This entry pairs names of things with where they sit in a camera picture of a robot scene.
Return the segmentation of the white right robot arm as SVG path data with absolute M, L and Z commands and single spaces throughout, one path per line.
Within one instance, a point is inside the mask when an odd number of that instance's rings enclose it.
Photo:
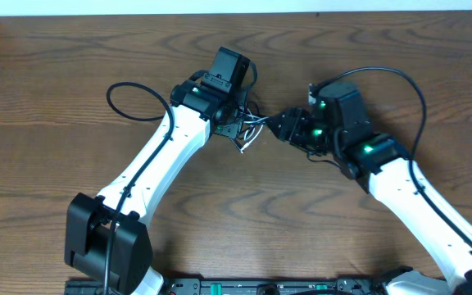
M 308 109 L 291 107 L 268 119 L 276 138 L 307 155 L 332 155 L 343 175 L 383 203 L 441 270 L 432 279 L 400 268 L 372 284 L 381 294 L 472 294 L 472 225 L 426 179 L 390 134 L 374 130 L 352 83 L 310 91 Z

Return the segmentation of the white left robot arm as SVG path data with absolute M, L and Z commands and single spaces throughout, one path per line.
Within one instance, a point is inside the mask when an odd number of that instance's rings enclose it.
M 148 229 L 156 208 L 190 157 L 212 135 L 243 128 L 255 64 L 221 47 L 210 70 L 177 84 L 160 125 L 127 168 L 95 197 L 78 193 L 67 208 L 65 263 L 98 283 L 97 294 L 157 294 Z

